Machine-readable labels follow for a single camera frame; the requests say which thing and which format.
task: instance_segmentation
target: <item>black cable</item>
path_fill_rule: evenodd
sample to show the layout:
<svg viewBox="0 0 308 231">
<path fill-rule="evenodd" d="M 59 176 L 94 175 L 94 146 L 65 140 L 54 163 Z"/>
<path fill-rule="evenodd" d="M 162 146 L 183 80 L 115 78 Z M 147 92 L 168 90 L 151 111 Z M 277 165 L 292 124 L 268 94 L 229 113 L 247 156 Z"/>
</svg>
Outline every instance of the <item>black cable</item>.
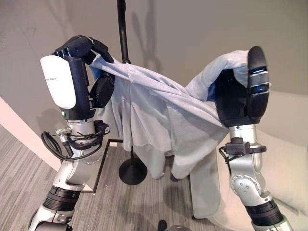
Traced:
<svg viewBox="0 0 308 231">
<path fill-rule="evenodd" d="M 41 134 L 41 139 L 43 141 L 43 144 L 45 145 L 45 147 L 58 159 L 60 160 L 80 160 L 83 158 L 86 158 L 92 154 L 94 154 L 95 152 L 97 152 L 101 147 L 102 147 L 102 142 L 100 142 L 99 146 L 97 149 L 95 149 L 94 151 L 83 155 L 83 156 L 79 156 L 79 157 L 74 157 L 74 158 L 67 158 L 66 156 L 64 156 L 62 154 L 62 150 L 60 148 L 60 145 L 58 144 L 58 142 L 49 134 L 49 132 L 44 131 Z"/>
<path fill-rule="evenodd" d="M 229 162 L 230 162 L 231 160 L 233 160 L 234 158 L 229 159 L 229 158 L 224 154 L 223 151 L 225 151 L 225 147 L 222 146 L 222 147 L 219 148 L 219 153 L 220 153 L 220 154 L 222 155 L 222 157 L 225 159 L 225 162 L 226 162 L 226 164 L 228 165 L 229 174 L 230 174 L 230 176 L 231 176 L 231 168 L 230 168 Z"/>
</svg>

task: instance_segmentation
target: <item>white sofa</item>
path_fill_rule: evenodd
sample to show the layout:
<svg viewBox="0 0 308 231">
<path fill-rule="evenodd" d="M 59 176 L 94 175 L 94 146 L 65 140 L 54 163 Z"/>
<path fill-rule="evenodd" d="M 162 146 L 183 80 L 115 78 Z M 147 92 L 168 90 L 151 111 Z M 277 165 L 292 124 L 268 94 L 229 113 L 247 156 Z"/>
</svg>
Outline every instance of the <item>white sofa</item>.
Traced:
<svg viewBox="0 0 308 231">
<path fill-rule="evenodd" d="M 266 188 L 294 230 L 308 231 L 308 96 L 271 92 L 257 125 L 257 138 L 267 146 L 261 170 Z M 191 179 L 205 177 L 207 184 L 191 182 L 194 216 L 226 229 L 253 231 L 245 207 L 230 188 L 228 168 L 218 152 L 229 140 L 227 135 L 216 152 L 192 172 Z"/>
</svg>

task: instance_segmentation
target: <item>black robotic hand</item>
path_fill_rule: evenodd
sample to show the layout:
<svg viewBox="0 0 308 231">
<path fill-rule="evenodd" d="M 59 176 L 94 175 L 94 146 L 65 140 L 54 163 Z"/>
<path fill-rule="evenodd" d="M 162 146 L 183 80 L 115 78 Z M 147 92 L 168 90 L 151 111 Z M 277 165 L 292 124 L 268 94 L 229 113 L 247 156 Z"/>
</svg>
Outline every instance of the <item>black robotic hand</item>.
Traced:
<svg viewBox="0 0 308 231">
<path fill-rule="evenodd" d="M 240 84 L 232 69 L 223 70 L 215 81 L 215 103 L 226 127 L 257 124 L 269 97 L 269 76 L 263 51 L 255 46 L 247 57 L 248 86 Z"/>
</svg>

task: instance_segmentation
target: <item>robot forearm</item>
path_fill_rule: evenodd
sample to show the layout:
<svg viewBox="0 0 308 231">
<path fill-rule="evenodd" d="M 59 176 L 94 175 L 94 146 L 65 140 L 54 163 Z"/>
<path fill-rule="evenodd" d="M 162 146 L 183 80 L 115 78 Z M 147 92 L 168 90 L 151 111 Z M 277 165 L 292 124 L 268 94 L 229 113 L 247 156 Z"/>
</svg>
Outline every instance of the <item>robot forearm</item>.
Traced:
<svg viewBox="0 0 308 231">
<path fill-rule="evenodd" d="M 231 170 L 231 188 L 240 197 L 256 231 L 292 231 L 265 188 L 261 174 L 262 153 L 266 147 L 257 143 L 255 125 L 229 128 L 231 142 L 226 144 Z"/>
<path fill-rule="evenodd" d="M 223 124 L 229 128 L 231 142 L 221 147 L 231 175 L 231 188 L 240 197 L 256 231 L 292 231 L 265 188 L 261 174 L 262 152 L 255 124 L 260 122 L 268 102 L 269 76 L 260 47 L 247 57 L 248 85 L 240 84 L 232 69 L 223 70 L 215 81 L 215 103 Z"/>
<path fill-rule="evenodd" d="M 114 89 L 114 76 L 102 71 L 101 77 L 88 92 L 85 63 L 98 52 L 106 61 L 113 62 L 108 48 L 85 36 L 72 37 L 56 49 L 53 55 L 43 57 L 41 65 L 51 96 L 67 121 L 67 127 L 56 130 L 67 154 L 48 133 L 41 135 L 45 146 L 62 165 L 54 179 L 45 202 L 29 224 L 29 231 L 71 231 L 70 222 L 80 192 L 93 174 L 92 164 L 100 156 L 103 136 L 109 127 L 102 120 L 93 120 L 95 108 L 103 108 Z"/>
</svg>

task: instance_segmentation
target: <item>robotic hand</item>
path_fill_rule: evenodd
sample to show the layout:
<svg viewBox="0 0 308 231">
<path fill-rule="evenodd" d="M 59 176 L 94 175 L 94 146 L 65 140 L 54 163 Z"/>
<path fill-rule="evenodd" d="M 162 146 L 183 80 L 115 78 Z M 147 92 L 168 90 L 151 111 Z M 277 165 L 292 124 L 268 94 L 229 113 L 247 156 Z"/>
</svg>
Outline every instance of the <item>robotic hand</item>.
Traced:
<svg viewBox="0 0 308 231">
<path fill-rule="evenodd" d="M 75 36 L 52 55 L 43 57 L 41 65 L 51 96 L 60 108 L 67 127 L 56 130 L 68 155 L 63 155 L 59 144 L 48 133 L 41 135 L 45 146 L 62 165 L 54 179 L 45 202 L 30 221 L 29 231 L 72 231 L 68 225 L 80 192 L 92 175 L 91 164 L 98 161 L 98 150 L 109 127 L 102 120 L 93 120 L 95 108 L 103 108 L 114 90 L 115 77 L 101 71 L 88 92 L 85 68 L 99 53 L 113 63 L 108 48 L 85 36 Z"/>
<path fill-rule="evenodd" d="M 230 131 L 231 142 L 219 152 L 229 166 L 232 190 L 246 207 L 256 231 L 292 231 L 260 172 L 266 147 L 257 143 L 256 124 L 266 110 L 270 87 L 262 49 L 256 46 L 248 53 L 247 88 L 235 79 L 232 69 L 223 70 L 214 84 L 218 116 Z"/>
</svg>

